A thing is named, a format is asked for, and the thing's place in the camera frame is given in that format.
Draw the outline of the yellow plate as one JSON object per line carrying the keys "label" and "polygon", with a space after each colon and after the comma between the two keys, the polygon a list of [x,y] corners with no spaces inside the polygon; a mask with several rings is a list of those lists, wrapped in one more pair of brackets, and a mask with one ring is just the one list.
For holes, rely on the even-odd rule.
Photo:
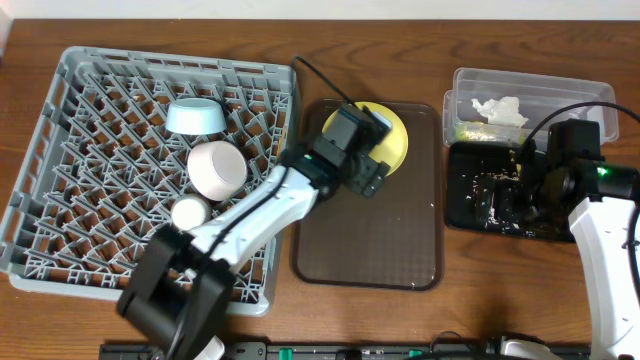
{"label": "yellow plate", "polygon": [[[390,170],[386,176],[389,176],[400,167],[408,153],[408,132],[404,123],[396,113],[388,107],[378,103],[360,101],[353,104],[347,103],[342,105],[352,105],[356,108],[361,108],[363,105],[366,105],[372,111],[379,112],[392,123],[391,132],[384,138],[381,144],[375,146],[371,151],[363,151],[377,162],[387,163],[390,166]],[[333,119],[337,110],[329,116],[325,123]],[[342,171],[346,167],[348,159],[361,151],[347,153],[331,143],[329,141],[329,136],[323,134],[323,130],[326,128],[325,123],[319,137],[313,142],[312,149],[315,153],[325,158],[331,165],[337,167],[342,177]]]}

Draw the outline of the colourful snack wrapper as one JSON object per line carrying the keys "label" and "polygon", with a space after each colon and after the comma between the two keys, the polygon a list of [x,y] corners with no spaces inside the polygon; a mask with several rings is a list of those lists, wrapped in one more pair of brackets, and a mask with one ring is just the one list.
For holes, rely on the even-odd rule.
{"label": "colourful snack wrapper", "polygon": [[463,122],[454,130],[455,141],[501,142],[521,144],[527,137],[518,128],[493,126],[479,122]]}

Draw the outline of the white paper napkin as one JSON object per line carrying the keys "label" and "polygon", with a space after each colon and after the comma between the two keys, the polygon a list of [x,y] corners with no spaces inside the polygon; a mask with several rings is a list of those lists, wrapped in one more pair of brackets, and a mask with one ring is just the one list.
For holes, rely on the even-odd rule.
{"label": "white paper napkin", "polygon": [[528,122],[528,118],[519,111],[520,100],[517,97],[505,96],[484,103],[473,98],[471,102],[473,108],[491,125],[521,128]]}

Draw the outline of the white paper cup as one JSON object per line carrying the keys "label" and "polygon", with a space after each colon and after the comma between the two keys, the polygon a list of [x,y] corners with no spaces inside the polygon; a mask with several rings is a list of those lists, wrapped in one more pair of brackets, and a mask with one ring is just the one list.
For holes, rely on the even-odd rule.
{"label": "white paper cup", "polygon": [[207,201],[194,194],[179,197],[171,208],[172,224],[181,231],[188,231],[211,219],[212,209]]}

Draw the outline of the light blue bowl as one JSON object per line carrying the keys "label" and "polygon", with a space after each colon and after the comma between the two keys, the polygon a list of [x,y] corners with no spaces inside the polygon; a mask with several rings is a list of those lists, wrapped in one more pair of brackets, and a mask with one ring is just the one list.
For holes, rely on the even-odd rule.
{"label": "light blue bowl", "polygon": [[182,135],[210,135],[227,129],[222,106],[206,98],[183,98],[172,102],[165,127]]}

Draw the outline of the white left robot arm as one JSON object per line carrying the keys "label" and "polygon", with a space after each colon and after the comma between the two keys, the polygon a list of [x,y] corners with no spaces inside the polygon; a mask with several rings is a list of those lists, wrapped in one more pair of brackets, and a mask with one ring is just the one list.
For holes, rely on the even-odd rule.
{"label": "white left robot arm", "polygon": [[340,148],[324,135],[285,151],[253,192],[186,232],[157,230],[117,302],[118,313],[168,359],[218,359],[238,271],[339,186],[372,197],[392,166],[384,141]]}

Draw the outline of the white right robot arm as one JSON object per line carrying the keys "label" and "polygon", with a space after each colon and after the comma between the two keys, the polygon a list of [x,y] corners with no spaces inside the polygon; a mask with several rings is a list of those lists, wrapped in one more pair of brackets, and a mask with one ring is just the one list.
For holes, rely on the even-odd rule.
{"label": "white right robot arm", "polygon": [[521,221],[554,236],[571,235],[587,289],[593,359],[639,356],[639,172],[606,163],[600,127],[587,120],[548,129],[545,167],[535,144],[522,150],[528,198]]}

